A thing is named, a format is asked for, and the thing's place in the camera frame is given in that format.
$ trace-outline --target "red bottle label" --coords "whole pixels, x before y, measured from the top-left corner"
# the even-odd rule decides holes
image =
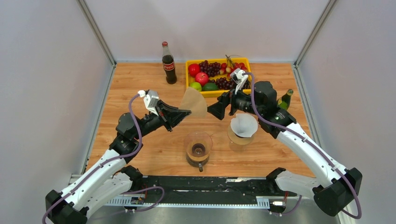
[[[172,62],[172,63],[170,63],[170,64],[165,64],[165,63],[163,63],[163,69],[165,70],[165,71],[171,71],[171,70],[173,70],[175,68],[175,63],[174,62]]]

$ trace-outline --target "paper coffee filter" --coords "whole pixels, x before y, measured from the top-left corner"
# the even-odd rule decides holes
[[[204,118],[207,113],[207,104],[202,94],[194,88],[188,87],[184,93],[180,110],[190,110],[191,116]]]
[[[252,137],[258,129],[257,120],[250,114],[238,113],[231,119],[231,129],[239,137]]]
[[[228,128],[227,128],[227,135],[233,143],[235,143],[237,145],[241,145],[241,146],[251,143],[254,138],[254,136],[252,136],[250,138],[240,138],[240,137],[236,136],[236,134],[231,129],[231,126],[228,126]]]

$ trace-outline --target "gray floor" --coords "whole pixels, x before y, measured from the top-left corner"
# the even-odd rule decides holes
[[[296,200],[288,200],[288,209]],[[92,218],[105,217],[122,210],[121,207],[104,206]],[[311,200],[303,200],[290,216],[275,217],[259,209],[194,209],[153,208],[141,213],[122,213],[89,224],[339,224],[337,217],[323,213]]]

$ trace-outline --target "white paper filter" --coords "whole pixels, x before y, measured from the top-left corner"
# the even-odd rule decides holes
[[[238,113],[235,118],[231,119],[231,129],[239,137],[252,137],[258,129],[257,120],[250,114]]]

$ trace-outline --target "brown paper filter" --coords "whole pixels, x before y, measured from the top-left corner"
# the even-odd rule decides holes
[[[253,134],[253,136],[250,138],[240,138],[240,137],[236,136],[236,134],[231,129],[231,126],[228,126],[227,134],[228,134],[228,137],[230,138],[230,140],[238,145],[247,145],[253,141],[253,137],[254,137],[254,134]]]
[[[204,118],[207,113],[207,104],[202,94],[194,88],[188,87],[184,93],[180,110],[190,110],[192,116]]]

